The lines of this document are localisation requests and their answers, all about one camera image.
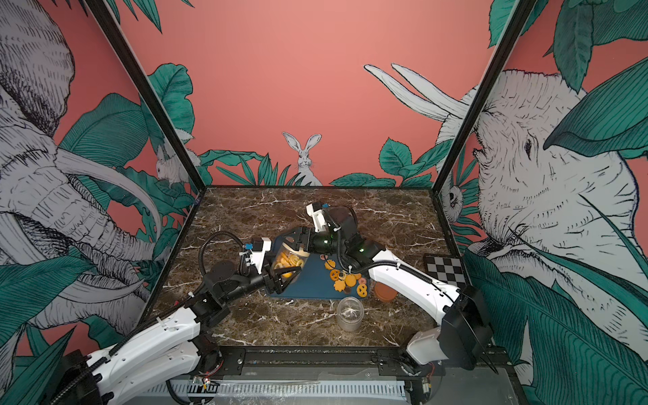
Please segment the orange cookie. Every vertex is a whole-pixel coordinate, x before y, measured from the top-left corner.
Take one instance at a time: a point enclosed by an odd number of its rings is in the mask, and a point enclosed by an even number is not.
[[[367,285],[366,284],[360,284],[358,285],[358,289],[356,290],[358,292],[358,296],[361,298],[364,298],[367,296]]]
[[[344,291],[344,288],[346,288],[347,284],[342,281],[342,280],[337,280],[333,284],[333,288],[335,288],[335,291]]]
[[[333,270],[335,268],[335,262],[329,259],[324,262],[324,267],[326,270]]]

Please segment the clear plastic cup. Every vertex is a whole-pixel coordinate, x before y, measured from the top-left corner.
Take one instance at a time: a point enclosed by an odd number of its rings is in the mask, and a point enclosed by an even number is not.
[[[305,252],[301,248],[299,248],[299,251],[296,251],[288,247],[288,245],[286,245],[285,243],[282,243],[279,251],[277,252],[277,256],[275,256],[275,261],[272,263],[272,268],[276,270],[298,266],[303,270],[304,264],[306,263],[306,260],[308,260],[309,255],[310,253]],[[291,277],[293,277],[293,273],[285,273],[281,275],[281,278],[284,280]],[[293,281],[295,281],[298,277],[299,275],[294,276]]]
[[[338,309],[335,311],[335,318],[342,330],[353,332],[360,327],[360,322],[364,317],[364,307],[359,299],[355,297],[346,297],[338,303]]]

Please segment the blue cutting board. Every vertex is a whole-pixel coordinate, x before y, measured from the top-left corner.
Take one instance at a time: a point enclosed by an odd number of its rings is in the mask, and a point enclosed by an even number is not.
[[[281,243],[282,240],[275,239],[272,247],[274,253],[278,252]],[[329,260],[331,259],[335,263],[338,262],[336,255],[329,255]],[[326,267],[324,267],[324,260],[321,260],[319,255],[312,253],[306,260],[299,277],[286,287],[283,294],[272,294],[271,296],[291,299],[343,299],[345,297],[363,299],[358,295],[358,283],[351,287],[351,294],[345,294],[344,292],[335,291],[333,282],[330,279],[330,270],[326,270]]]

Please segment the marble tabletop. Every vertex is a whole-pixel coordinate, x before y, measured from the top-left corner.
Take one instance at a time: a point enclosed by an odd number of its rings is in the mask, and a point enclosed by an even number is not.
[[[353,207],[363,236],[383,243],[412,266],[423,269],[423,255],[448,255],[448,248],[428,190],[336,188],[242,188],[207,190],[196,212],[153,316],[187,296],[200,283],[198,249],[216,230],[229,230],[243,241],[252,236],[274,237],[295,226],[312,226],[306,205],[313,201]],[[219,260],[238,259],[231,240],[219,240],[205,252],[205,267]],[[256,346],[396,346],[434,320],[399,294],[383,303],[371,294],[363,300],[365,316],[355,332],[345,332],[335,320],[337,302],[280,299],[255,292],[235,301],[231,314],[213,329],[222,345]]]

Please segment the elephant ear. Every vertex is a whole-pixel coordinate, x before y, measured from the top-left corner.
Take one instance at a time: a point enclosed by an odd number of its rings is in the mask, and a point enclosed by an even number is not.
[[[63,34],[35,0],[0,7],[0,86],[52,137],[67,109],[75,67]]]

